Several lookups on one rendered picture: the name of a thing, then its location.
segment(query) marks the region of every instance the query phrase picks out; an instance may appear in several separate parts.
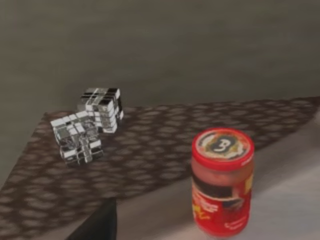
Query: jar lid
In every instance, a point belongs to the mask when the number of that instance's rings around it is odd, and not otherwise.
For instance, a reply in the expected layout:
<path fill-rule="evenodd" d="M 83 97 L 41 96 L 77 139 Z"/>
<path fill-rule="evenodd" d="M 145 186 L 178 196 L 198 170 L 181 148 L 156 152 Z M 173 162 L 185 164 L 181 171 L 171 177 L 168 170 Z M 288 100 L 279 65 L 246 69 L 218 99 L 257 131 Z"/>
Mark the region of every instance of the jar lid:
<path fill-rule="evenodd" d="M 192 142 L 192 156 L 206 168 L 233 171 L 247 165 L 255 145 L 242 131 L 232 128 L 210 128 Z"/>

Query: brown patterned surface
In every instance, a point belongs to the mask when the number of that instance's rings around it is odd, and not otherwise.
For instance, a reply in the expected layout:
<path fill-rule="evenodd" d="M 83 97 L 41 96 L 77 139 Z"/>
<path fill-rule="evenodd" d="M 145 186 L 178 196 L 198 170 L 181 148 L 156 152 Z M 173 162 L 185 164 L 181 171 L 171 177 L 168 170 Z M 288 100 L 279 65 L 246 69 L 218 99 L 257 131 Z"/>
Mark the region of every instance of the brown patterned surface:
<path fill-rule="evenodd" d="M 0 239 L 27 240 L 92 213 L 104 198 L 129 199 L 190 175 L 191 141 L 210 127 L 249 134 L 257 149 L 308 122 L 320 98 L 125 109 L 116 134 L 103 135 L 104 159 L 66 168 L 46 113 L 0 191 Z"/>

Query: jar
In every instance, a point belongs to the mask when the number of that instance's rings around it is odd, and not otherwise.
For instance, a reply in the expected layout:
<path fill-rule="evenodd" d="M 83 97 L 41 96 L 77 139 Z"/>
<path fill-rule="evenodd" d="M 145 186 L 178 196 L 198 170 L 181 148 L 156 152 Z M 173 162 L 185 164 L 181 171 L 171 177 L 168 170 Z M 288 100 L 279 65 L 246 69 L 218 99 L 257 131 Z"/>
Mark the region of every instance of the jar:
<path fill-rule="evenodd" d="M 192 143 L 192 211 L 213 237 L 240 233 L 250 215 L 254 144 L 241 131 L 211 128 Z"/>

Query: light gray surface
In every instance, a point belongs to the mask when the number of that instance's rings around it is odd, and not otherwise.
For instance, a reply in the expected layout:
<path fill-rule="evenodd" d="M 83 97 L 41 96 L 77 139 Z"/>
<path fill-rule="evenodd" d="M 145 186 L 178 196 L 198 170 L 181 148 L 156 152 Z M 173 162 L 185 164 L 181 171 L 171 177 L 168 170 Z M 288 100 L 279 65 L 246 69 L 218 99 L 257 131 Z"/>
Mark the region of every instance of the light gray surface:
<path fill-rule="evenodd" d="M 320 239 L 319 133 L 310 123 L 256 154 L 251 218 L 232 239 Z M 120 204 L 118 222 L 117 240 L 208 239 L 192 220 L 190 180 Z M 80 223 L 37 240 L 63 240 Z"/>
<path fill-rule="evenodd" d="M 45 111 L 315 96 L 317 0 L 0 1 L 0 186 Z"/>

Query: puzzle cube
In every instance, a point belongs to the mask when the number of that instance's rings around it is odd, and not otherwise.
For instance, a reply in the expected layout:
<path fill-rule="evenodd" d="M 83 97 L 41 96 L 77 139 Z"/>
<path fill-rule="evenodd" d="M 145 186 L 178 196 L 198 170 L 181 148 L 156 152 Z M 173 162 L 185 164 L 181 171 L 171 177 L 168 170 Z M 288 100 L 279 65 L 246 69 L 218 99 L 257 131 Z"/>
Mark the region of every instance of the puzzle cube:
<path fill-rule="evenodd" d="M 77 107 L 88 112 L 101 133 L 115 133 L 124 117 L 119 88 L 89 88 Z"/>
<path fill-rule="evenodd" d="M 103 155 L 97 126 L 86 111 L 53 120 L 51 126 L 67 165 L 89 163 Z"/>

